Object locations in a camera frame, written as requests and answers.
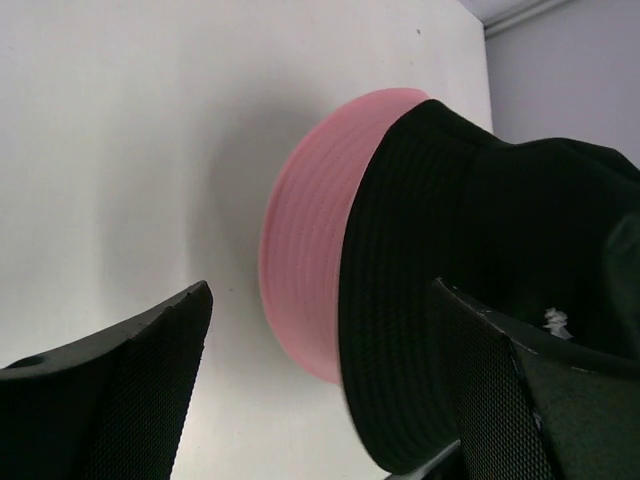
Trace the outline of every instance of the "pink hat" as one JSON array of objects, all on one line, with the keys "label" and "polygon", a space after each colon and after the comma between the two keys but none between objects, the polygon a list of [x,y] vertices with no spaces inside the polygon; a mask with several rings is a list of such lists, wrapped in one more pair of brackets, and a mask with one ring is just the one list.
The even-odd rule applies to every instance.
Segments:
[{"label": "pink hat", "polygon": [[328,382],[340,383],[338,275],[353,199],[387,130],[428,98],[391,88],[338,108],[296,147],[269,199],[259,266],[267,320],[287,354]]}]

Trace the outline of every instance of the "black brim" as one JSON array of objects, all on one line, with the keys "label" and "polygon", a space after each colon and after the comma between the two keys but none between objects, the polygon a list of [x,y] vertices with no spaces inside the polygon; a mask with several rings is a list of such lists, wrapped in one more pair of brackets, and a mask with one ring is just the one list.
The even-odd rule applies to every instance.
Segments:
[{"label": "black brim", "polygon": [[387,132],[351,210],[339,287],[342,381],[365,448],[392,473],[411,472],[457,439],[426,292],[447,268],[451,219],[473,159],[494,142],[426,101]]}]

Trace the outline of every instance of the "hat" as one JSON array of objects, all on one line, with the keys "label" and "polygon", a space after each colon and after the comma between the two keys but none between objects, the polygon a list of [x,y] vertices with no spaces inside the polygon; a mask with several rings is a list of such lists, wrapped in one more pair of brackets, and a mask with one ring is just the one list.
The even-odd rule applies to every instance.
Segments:
[{"label": "hat", "polygon": [[340,266],[342,382],[375,462],[405,474],[458,438],[427,312],[437,277],[548,335],[637,356],[604,245],[639,207],[640,172],[615,150],[509,144],[437,100],[395,122],[360,183]]},{"label": "hat", "polygon": [[338,273],[351,203],[385,132],[428,98],[391,88],[356,98],[316,126],[285,163],[260,245],[260,290],[283,349],[308,372],[340,383]]}]

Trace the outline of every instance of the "pink visor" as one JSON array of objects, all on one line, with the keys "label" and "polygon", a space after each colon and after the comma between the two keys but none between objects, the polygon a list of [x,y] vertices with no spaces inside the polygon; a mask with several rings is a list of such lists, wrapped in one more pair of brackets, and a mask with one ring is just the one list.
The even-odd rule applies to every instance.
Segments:
[{"label": "pink visor", "polygon": [[387,130],[428,98],[392,88],[338,108],[295,148],[269,199],[259,261],[267,320],[285,352],[328,382],[340,383],[338,276],[351,205]]}]

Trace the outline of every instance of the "black hat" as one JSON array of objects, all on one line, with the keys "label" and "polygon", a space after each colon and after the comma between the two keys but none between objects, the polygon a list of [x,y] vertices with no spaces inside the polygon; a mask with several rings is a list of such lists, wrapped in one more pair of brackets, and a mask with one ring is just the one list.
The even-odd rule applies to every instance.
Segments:
[{"label": "black hat", "polygon": [[607,273],[607,240],[637,210],[640,172],[615,150],[509,144],[436,100],[402,116],[359,186],[340,266],[342,382],[376,463],[408,473],[459,436],[427,312],[437,277],[549,335],[637,359]]}]

